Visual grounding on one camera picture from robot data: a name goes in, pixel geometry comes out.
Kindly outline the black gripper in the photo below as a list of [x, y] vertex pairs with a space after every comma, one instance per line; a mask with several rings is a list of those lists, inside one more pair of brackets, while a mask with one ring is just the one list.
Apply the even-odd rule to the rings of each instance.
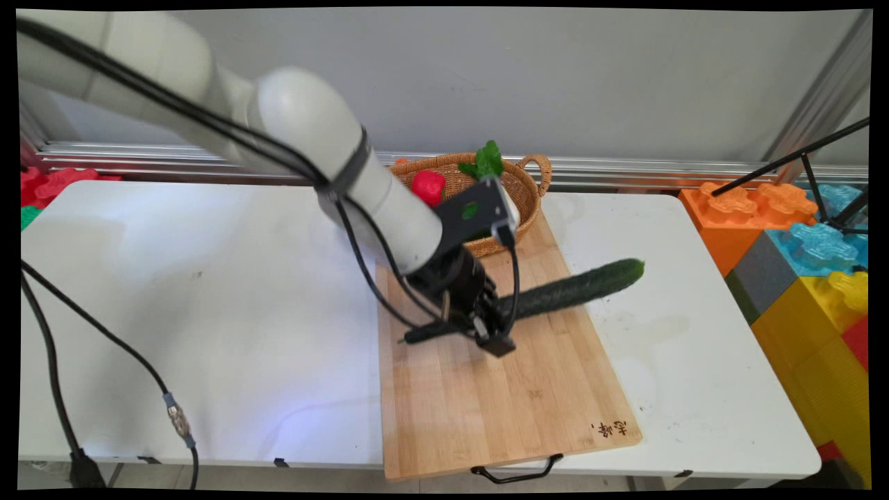
[[424, 298], [445, 309], [447, 323], [475, 328], [475, 342], [496, 358], [515, 350], [507, 329], [512, 297], [499, 297], [485, 267], [464, 246], [435, 257], [407, 276]]

